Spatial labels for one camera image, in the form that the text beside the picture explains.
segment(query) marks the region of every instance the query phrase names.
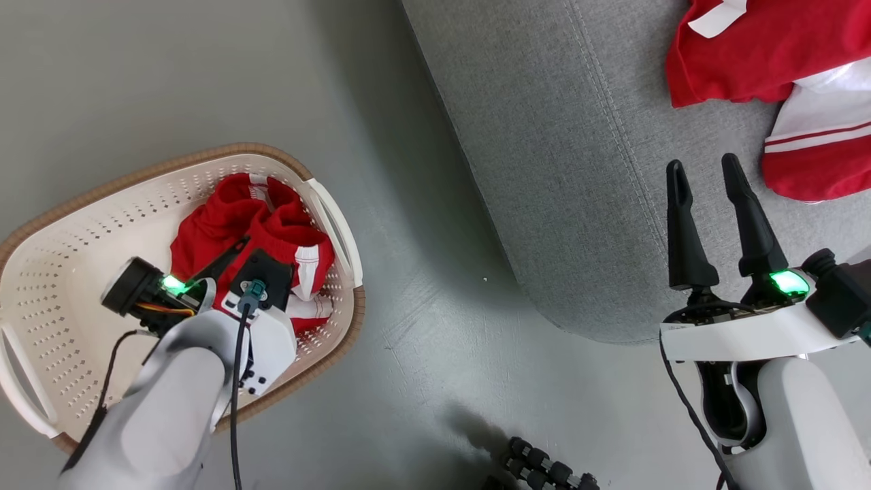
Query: gray fabric cushion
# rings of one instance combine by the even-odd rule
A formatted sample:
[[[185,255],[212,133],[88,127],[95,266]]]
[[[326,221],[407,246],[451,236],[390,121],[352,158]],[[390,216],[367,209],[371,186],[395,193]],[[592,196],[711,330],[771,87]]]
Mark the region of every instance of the gray fabric cushion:
[[[719,158],[742,160],[787,256],[871,242],[871,193],[817,205],[773,194],[759,156],[775,105],[671,108],[676,0],[404,0],[505,252],[559,327],[640,343],[685,303],[668,289],[665,165],[681,159],[721,296],[738,300],[740,245]]]

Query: red clothing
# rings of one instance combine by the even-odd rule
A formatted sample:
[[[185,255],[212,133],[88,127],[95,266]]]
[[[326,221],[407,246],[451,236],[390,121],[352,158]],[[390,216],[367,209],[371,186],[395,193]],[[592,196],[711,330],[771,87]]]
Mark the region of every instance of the red clothing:
[[[748,0],[713,38],[688,23],[721,0],[692,0],[665,61],[672,105],[708,99],[778,102],[793,81],[871,57],[871,1]]]

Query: white plastic basket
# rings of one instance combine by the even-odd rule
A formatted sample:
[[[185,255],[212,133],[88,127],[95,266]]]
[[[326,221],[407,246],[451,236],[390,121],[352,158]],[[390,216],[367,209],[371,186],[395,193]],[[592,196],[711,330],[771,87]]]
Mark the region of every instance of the white plastic basket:
[[[138,326],[135,318],[103,308],[100,294],[134,255],[169,270],[169,245],[181,220],[223,177],[236,173],[270,175],[293,187],[336,251],[325,286],[333,315],[299,339],[296,361],[268,393],[256,399],[240,395],[240,420],[307,383],[348,351],[362,326],[365,294],[354,237],[335,201],[280,150],[223,146],[106,184],[24,225],[0,245],[0,385],[34,429],[66,451],[75,447],[96,408],[112,346]],[[122,344],[110,404],[123,395],[154,342],[136,336]]]

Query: white stripe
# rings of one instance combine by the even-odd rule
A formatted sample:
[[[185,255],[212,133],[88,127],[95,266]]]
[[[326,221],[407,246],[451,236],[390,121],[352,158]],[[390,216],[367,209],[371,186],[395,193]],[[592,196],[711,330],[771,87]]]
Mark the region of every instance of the white stripe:
[[[813,129],[813,131],[797,131],[794,133],[778,134],[777,136],[769,136],[769,137],[765,138],[765,142],[766,143],[774,143],[774,142],[777,142],[780,140],[789,140],[789,139],[795,138],[797,136],[806,136],[808,134],[826,133],[829,131],[838,131],[841,129],[849,129],[851,127],[862,126],[863,124],[869,124],[869,123],[871,123],[871,119],[868,119],[865,121],[860,121],[860,122],[853,122],[853,123],[849,123],[849,124],[841,124],[841,125],[837,125],[837,126],[816,128],[816,129]]]
[[[812,138],[805,138],[803,140],[787,141],[786,143],[768,145],[765,147],[765,153],[792,152],[793,150],[810,148],[811,146],[821,146],[828,143],[837,143],[838,141],[855,140],[857,138],[863,138],[868,135],[871,135],[871,126],[865,126],[855,131],[823,134],[821,136],[813,136]]]
[[[299,247],[296,249],[296,267],[297,275],[300,278],[300,283],[292,288],[292,291],[300,297],[302,301],[311,301],[312,295],[317,291],[312,291],[314,287],[314,276],[318,271],[318,262],[320,261],[320,252],[317,245],[314,247]]]
[[[269,199],[268,177],[266,177],[265,175],[249,174],[248,180],[251,182],[251,186],[248,188],[248,192],[251,194],[251,198],[264,201],[267,204],[269,212],[272,213],[275,210],[275,206],[273,205],[272,200]]]

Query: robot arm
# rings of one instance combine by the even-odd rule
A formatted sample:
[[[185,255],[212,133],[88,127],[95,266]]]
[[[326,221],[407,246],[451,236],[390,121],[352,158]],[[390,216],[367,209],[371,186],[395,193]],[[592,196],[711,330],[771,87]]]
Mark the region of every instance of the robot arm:
[[[690,213],[692,193],[680,162],[667,170],[669,270],[673,289],[689,289],[687,307],[660,327],[666,367],[692,361],[702,384],[695,417],[730,490],[871,488],[871,466],[834,389],[807,354],[862,338],[871,344],[871,262],[834,263],[812,255],[803,270],[786,257],[734,155],[723,158],[752,281],[740,303],[716,297],[719,283]]]
[[[147,289],[158,291],[160,287],[154,284],[164,277],[158,270],[155,275],[156,269],[149,267],[135,260],[128,263],[125,272],[107,290],[104,304],[107,299],[110,308],[134,304],[123,298],[141,297]],[[143,280],[130,282],[131,276]],[[123,294],[117,295],[119,287]],[[113,303],[113,298],[123,301]],[[233,369],[240,322],[245,324],[240,318],[201,305],[199,314],[178,323],[176,319],[168,324],[164,316],[143,317],[143,324],[163,332],[162,337],[121,401],[108,410],[104,406],[98,408],[61,472],[58,488],[193,488],[211,435],[225,414],[233,391],[263,394],[295,359],[296,337],[290,320],[283,309],[259,301],[260,298],[260,292],[250,298],[253,301],[247,301],[245,295],[233,296],[234,304],[268,306],[266,310],[250,310],[246,318],[250,326],[243,328],[241,352],[248,355],[239,378],[235,378]]]

